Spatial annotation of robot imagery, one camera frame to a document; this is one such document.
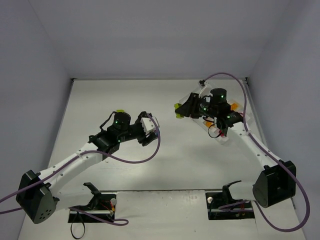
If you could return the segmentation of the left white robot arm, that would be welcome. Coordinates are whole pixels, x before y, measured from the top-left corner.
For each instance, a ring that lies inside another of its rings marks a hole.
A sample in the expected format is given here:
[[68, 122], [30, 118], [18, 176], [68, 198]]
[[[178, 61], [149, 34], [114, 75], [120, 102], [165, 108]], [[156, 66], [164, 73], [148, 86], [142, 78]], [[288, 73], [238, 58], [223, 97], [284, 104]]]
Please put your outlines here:
[[62, 190], [72, 179], [106, 158], [113, 158], [122, 143], [136, 140], [143, 147], [160, 140], [160, 125], [151, 113], [142, 111], [134, 123], [126, 112], [114, 111], [112, 124], [90, 135], [88, 142], [61, 162], [40, 172], [27, 171], [21, 178], [16, 201], [34, 224], [46, 221], [54, 212], [99, 205], [102, 193], [92, 183], [84, 182], [71, 190]]

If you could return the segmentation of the long yellow brick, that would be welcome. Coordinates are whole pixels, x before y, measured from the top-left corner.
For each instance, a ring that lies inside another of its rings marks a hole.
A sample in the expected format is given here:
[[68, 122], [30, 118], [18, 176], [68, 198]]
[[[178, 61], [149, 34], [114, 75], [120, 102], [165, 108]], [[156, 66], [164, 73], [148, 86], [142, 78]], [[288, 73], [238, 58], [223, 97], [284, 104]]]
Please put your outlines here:
[[231, 110], [238, 111], [238, 109], [239, 109], [239, 105], [237, 103], [232, 103], [231, 104]]

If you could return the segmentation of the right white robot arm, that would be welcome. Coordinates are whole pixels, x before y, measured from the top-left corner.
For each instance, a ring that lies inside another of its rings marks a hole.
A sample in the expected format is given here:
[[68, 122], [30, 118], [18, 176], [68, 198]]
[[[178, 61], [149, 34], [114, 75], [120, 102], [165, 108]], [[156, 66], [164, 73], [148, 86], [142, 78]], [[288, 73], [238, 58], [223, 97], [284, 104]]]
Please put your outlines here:
[[296, 194], [296, 166], [291, 161], [273, 161], [275, 155], [255, 139], [244, 125], [244, 109], [227, 101], [223, 88], [204, 87], [174, 105], [177, 118], [191, 118], [220, 144], [234, 143], [249, 163], [258, 168], [252, 180], [236, 180], [222, 187], [228, 204], [239, 200], [256, 201], [268, 208]]

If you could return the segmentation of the yellow curved brick front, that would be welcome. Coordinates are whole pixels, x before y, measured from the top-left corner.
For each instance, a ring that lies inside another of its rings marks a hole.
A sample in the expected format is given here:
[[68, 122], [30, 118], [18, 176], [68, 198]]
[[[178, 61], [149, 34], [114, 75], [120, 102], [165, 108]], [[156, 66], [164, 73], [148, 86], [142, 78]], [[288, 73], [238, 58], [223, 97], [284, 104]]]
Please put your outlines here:
[[207, 127], [210, 127], [210, 126], [214, 125], [212, 122], [209, 122], [209, 121], [205, 121], [204, 123], [205, 123], [205, 125]]

